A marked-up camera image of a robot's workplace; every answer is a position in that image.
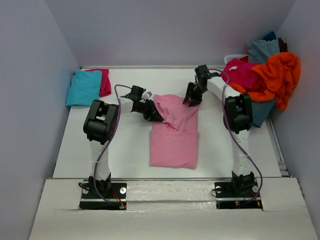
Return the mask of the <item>light pink t-shirt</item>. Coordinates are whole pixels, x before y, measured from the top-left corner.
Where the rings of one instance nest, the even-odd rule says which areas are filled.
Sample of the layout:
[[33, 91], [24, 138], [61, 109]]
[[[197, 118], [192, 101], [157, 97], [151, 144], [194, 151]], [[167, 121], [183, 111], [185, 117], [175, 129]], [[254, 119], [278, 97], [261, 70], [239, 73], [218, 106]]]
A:
[[152, 124], [150, 134], [151, 167], [194, 170], [198, 161], [198, 114], [200, 106], [183, 104], [174, 94], [154, 96], [155, 107], [163, 117]]

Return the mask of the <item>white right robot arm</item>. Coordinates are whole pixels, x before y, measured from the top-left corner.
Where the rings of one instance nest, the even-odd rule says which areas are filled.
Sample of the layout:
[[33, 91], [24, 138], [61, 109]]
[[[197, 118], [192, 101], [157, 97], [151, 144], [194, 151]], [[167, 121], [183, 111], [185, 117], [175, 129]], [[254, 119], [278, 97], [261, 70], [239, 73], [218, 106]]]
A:
[[229, 85], [229, 76], [207, 65], [195, 68], [195, 80], [187, 85], [183, 104], [195, 107], [202, 103], [206, 92], [216, 95], [222, 104], [223, 124], [228, 130], [233, 154], [230, 181], [216, 182], [213, 188], [217, 198], [248, 198], [258, 186], [253, 168], [256, 165], [249, 154], [249, 135], [253, 122], [252, 100], [249, 94], [240, 93]]

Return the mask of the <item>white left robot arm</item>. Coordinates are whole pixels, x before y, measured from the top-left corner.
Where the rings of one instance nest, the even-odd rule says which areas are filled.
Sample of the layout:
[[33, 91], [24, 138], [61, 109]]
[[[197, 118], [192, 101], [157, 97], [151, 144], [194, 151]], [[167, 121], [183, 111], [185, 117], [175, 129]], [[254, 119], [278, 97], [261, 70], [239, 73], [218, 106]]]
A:
[[133, 85], [131, 87], [117, 84], [115, 88], [127, 88], [130, 92], [120, 96], [115, 90], [115, 103], [94, 100], [83, 124], [83, 132], [91, 149], [92, 169], [88, 186], [81, 187], [97, 194], [105, 200], [112, 188], [109, 167], [109, 145], [112, 142], [122, 114], [139, 113], [145, 121], [163, 122], [164, 118], [156, 109], [153, 94], [146, 89]]

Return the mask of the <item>folded magenta t-shirt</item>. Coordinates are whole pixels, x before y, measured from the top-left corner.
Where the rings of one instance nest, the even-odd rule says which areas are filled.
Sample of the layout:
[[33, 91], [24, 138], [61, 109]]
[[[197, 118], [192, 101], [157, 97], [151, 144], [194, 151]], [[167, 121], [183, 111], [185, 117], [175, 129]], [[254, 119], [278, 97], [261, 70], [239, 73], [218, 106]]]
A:
[[109, 79], [109, 70], [105, 68], [94, 68], [94, 69], [88, 69], [85, 70], [86, 72], [94, 72], [94, 71], [100, 71], [101, 72], [101, 85], [100, 85], [100, 91], [99, 96], [106, 97], [109, 96], [112, 93], [112, 86]]

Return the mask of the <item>white laundry basket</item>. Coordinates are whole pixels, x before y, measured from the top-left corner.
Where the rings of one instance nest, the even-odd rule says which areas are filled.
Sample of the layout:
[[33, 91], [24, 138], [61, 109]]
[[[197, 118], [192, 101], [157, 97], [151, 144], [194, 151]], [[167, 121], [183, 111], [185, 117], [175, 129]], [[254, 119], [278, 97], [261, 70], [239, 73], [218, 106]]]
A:
[[223, 60], [224, 60], [224, 64], [226, 65], [232, 59], [242, 59], [246, 57], [248, 57], [247, 54], [229, 54], [229, 55], [226, 55]]

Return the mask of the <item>crumpled magenta t-shirt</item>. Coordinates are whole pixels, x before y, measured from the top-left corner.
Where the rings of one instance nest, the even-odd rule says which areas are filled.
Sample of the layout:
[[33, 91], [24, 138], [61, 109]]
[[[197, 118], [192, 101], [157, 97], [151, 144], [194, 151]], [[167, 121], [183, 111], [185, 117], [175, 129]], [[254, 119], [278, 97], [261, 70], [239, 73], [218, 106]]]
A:
[[238, 92], [245, 92], [250, 90], [258, 80], [252, 73], [252, 68], [257, 65], [258, 63], [233, 57], [226, 63], [221, 77], [224, 82], [227, 82], [229, 77], [228, 85], [230, 87]]

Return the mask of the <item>folded turquoise t-shirt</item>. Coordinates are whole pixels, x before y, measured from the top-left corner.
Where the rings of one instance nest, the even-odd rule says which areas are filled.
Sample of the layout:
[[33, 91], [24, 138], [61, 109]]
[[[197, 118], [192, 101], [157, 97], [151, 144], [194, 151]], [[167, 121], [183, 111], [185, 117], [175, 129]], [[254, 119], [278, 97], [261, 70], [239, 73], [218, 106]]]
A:
[[65, 105], [91, 106], [94, 100], [99, 98], [102, 82], [102, 72], [75, 70], [71, 78]]

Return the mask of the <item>grey-blue t-shirt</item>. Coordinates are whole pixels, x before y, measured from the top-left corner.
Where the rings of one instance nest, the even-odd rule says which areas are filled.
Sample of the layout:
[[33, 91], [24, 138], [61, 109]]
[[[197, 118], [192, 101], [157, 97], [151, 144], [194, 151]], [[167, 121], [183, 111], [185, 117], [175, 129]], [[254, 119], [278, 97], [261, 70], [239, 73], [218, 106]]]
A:
[[280, 52], [279, 40], [256, 40], [246, 43], [248, 52], [248, 62], [266, 64], [269, 57]]

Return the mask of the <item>crumpled orange t-shirt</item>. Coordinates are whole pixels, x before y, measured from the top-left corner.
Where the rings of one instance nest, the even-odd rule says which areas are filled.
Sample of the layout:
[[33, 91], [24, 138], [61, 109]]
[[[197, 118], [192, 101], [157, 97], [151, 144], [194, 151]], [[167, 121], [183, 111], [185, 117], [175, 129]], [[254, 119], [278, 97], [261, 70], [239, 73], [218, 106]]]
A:
[[251, 89], [242, 94], [249, 94], [254, 102], [275, 100], [275, 106], [286, 110], [290, 95], [298, 85], [301, 65], [298, 56], [292, 52], [281, 52], [268, 58], [266, 64], [258, 64], [251, 69], [257, 81]]

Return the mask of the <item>dark blue t-shirt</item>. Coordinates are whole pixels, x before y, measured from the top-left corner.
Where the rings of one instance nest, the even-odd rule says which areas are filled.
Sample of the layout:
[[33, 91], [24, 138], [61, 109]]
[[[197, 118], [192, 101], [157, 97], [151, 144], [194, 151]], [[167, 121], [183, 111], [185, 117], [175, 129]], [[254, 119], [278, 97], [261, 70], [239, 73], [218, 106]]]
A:
[[277, 36], [273, 31], [270, 31], [262, 39], [264, 41], [270, 42], [270, 41], [273, 41], [273, 40], [277, 40]]

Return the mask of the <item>maroon t-shirt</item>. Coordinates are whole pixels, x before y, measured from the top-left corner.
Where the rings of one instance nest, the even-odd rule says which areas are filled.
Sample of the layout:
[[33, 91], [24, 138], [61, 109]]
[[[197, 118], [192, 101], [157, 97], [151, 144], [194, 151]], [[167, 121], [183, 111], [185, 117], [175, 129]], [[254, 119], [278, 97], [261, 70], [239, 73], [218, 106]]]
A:
[[282, 38], [278, 38], [278, 45], [280, 53], [288, 52], [288, 45], [282, 40]]

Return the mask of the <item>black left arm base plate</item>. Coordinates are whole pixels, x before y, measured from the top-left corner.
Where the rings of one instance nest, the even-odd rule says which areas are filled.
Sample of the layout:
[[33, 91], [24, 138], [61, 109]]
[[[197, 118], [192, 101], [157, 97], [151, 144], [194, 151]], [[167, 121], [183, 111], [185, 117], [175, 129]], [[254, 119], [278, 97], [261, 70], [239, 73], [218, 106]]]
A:
[[87, 180], [79, 182], [81, 197], [79, 208], [81, 210], [107, 210], [125, 211], [127, 209], [127, 183], [112, 181], [109, 192], [105, 195], [101, 193], [101, 198], [93, 186]]

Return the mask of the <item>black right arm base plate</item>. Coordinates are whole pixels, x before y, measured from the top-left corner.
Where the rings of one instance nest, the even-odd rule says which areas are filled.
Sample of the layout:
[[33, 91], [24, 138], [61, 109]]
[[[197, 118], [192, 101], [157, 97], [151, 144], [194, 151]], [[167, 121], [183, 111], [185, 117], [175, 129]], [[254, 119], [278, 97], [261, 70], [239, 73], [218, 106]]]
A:
[[210, 191], [215, 198], [218, 210], [239, 210], [239, 209], [263, 209], [261, 195], [257, 193], [259, 187], [256, 184], [252, 189], [236, 193], [231, 182], [219, 181], [214, 183]]

